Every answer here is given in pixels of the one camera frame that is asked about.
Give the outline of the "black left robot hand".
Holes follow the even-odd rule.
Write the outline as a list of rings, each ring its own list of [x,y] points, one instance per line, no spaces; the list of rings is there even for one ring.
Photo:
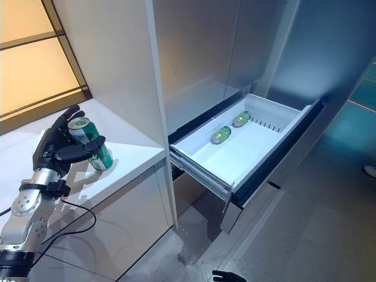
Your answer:
[[[47,169],[64,177],[71,164],[88,160],[98,154],[105,144],[105,137],[100,135],[85,145],[78,145],[69,134],[68,122],[84,116],[84,111],[75,104],[63,112],[43,134],[32,156],[33,171]]]

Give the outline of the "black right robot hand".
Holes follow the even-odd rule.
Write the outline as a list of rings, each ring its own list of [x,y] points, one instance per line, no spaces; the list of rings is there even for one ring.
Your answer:
[[[213,281],[218,282],[246,282],[247,280],[235,273],[227,271],[213,270]]]

